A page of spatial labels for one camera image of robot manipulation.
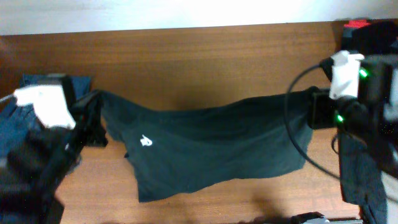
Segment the black t-shirt with white logo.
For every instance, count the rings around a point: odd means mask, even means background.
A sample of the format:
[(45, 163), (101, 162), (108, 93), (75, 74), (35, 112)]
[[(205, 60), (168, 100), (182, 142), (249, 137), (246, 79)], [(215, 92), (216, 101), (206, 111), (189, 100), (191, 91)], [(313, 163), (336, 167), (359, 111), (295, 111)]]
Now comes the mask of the black t-shirt with white logo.
[(140, 202), (189, 194), (232, 179), (264, 179), (300, 170), (305, 159), (312, 89), (289, 96), (292, 135), (284, 124), (284, 95), (247, 98), (191, 111), (155, 111), (102, 92), (108, 134), (125, 145)]

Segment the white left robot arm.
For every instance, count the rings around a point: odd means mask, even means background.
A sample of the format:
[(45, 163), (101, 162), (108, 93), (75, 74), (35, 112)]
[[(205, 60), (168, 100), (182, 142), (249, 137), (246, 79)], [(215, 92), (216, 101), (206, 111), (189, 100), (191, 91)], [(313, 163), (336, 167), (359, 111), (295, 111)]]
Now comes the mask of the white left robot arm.
[(29, 131), (1, 164), (1, 223), (60, 223), (64, 205), (55, 196), (62, 180), (80, 162), (86, 146), (105, 147), (101, 98), (92, 91), (72, 107), (72, 129)]

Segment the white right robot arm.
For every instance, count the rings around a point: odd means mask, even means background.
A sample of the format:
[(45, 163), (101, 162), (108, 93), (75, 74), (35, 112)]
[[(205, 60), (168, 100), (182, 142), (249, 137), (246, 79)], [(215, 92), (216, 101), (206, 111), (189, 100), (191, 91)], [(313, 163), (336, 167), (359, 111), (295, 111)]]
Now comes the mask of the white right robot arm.
[(308, 124), (337, 129), (343, 198), (368, 223), (396, 223), (397, 55), (340, 52), (318, 66), (331, 86), (312, 94)]

